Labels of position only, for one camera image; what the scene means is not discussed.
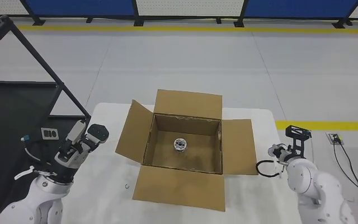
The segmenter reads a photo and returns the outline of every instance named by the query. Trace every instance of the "box flap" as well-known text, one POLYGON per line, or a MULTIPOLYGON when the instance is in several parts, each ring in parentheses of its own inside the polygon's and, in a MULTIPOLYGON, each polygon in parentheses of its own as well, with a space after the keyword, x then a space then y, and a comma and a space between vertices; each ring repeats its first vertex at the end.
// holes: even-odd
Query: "box flap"
POLYGON ((251 120, 222 120, 223 173, 257 175, 251 120))
POLYGON ((221 119, 222 109, 223 102, 220 95, 158 90, 154 112, 221 119))
POLYGON ((142 163, 152 119, 152 112, 132 100, 116 153, 142 163))
POLYGON ((225 211, 224 176, 142 166, 133 199, 225 211))

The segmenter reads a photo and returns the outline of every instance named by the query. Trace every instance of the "blue wall panel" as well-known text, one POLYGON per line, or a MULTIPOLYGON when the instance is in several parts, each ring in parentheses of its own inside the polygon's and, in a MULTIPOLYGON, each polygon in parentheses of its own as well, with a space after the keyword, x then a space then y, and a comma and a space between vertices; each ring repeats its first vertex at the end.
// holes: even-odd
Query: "blue wall panel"
POLYGON ((37 15, 133 15, 131 0, 27 0, 37 15))
POLYGON ((249 0, 245 16, 343 17, 356 0, 249 0))

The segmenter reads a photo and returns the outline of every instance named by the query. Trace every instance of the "white floor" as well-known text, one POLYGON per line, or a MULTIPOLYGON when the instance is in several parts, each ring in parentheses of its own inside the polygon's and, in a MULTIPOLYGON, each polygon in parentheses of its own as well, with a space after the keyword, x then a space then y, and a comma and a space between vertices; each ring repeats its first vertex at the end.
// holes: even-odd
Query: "white floor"
MULTIPOLYGON (((24 33, 90 113, 99 102, 154 104, 163 88, 221 94, 225 107, 269 109, 276 120, 358 120, 358 35, 24 33)), ((9 34, 0 41, 0 80, 51 78, 9 34)), ((81 114, 66 96, 52 113, 81 114)), ((358 133, 341 135, 358 170, 358 133)), ((283 131, 280 137, 290 143, 283 131)), ((358 189, 339 170, 325 132, 313 132, 312 145, 308 141, 306 156, 339 178, 358 214, 358 189)), ((348 171, 342 151, 337 152, 348 171)))

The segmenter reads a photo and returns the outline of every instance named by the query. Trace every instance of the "metal stand leg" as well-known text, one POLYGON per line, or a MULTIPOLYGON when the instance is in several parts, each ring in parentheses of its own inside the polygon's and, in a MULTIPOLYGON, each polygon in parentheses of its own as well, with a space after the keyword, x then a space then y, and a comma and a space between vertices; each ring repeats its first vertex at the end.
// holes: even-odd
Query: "metal stand leg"
POLYGON ((334 22, 332 23, 332 25, 336 28, 336 29, 344 29, 344 24, 346 23, 347 26, 352 26, 352 22, 349 20, 349 17, 351 16, 351 14, 354 12, 354 10, 357 8, 358 6, 358 0, 356 1, 356 3, 352 6, 352 8, 349 10, 349 12, 347 13, 347 15, 344 18, 341 18, 340 20, 338 20, 338 22, 334 22))
POLYGON ((340 19, 340 20, 338 20, 338 22, 332 23, 332 25, 333 25, 336 29, 345 29, 345 27, 343 26, 344 23, 345 23, 344 19, 340 19))
POLYGON ((31 10, 30 6, 27 4, 25 0, 20 0, 23 7, 26 9, 26 11, 29 13, 31 18, 34 20, 33 26, 42 26, 46 20, 41 20, 39 16, 35 15, 34 12, 31 10))
POLYGON ((90 24, 92 22, 92 20, 93 20, 93 18, 89 17, 89 18, 87 18, 86 23, 90 24))
POLYGON ((138 18, 138 19, 134 20, 133 26, 143 26, 143 24, 144 24, 144 20, 138 18))
POLYGON ((240 13, 240 17, 236 22, 234 22, 235 27, 244 27, 243 20, 244 20, 247 5, 248 5, 248 0, 244 0, 244 3, 242 5, 242 9, 241 9, 241 13, 240 13))

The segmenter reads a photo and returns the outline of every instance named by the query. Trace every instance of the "black cable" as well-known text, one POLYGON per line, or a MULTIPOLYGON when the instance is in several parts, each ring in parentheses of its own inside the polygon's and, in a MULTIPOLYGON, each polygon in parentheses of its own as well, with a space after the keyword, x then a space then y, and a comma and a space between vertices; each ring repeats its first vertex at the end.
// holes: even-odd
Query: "black cable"
POLYGON ((265 176, 265 177, 267 177, 267 178, 274 178, 274 177, 280 175, 279 172, 277 172, 277 173, 275 173, 275 174, 273 174, 273 175, 266 175, 266 174, 263 174, 262 172, 260 172, 260 171, 258 170, 258 166, 259 166, 260 164, 264 163, 264 162, 274 162, 274 160, 261 160, 260 162, 256 163, 256 171, 257 171, 261 176, 265 176))
POLYGON ((338 166, 341 168, 342 172, 346 175, 346 177, 349 179, 350 182, 352 182, 357 188, 358 188, 358 185, 356 183, 353 182, 352 179, 349 178, 349 176, 346 174, 346 172, 343 170, 340 162, 338 162, 338 159, 337 159, 337 155, 336 155, 336 146, 335 146, 335 143, 333 143, 333 151, 335 152, 335 158, 336 158, 336 161, 338 163, 338 166))
POLYGON ((348 154, 347 154, 345 148, 343 147, 342 143, 339 142, 339 144, 340 144, 340 146, 342 147, 343 152, 345 152, 345 154, 346 154, 346 156, 347 156, 347 158, 348 158, 349 166, 350 166, 350 168, 351 168, 351 171, 352 171, 352 173, 353 173, 353 176, 354 176, 354 178, 356 179, 356 181, 358 182, 357 176, 356 176, 356 174, 355 174, 355 172, 354 172, 354 170, 353 170, 353 166, 352 166, 351 159, 349 158, 349 156, 348 156, 348 154))

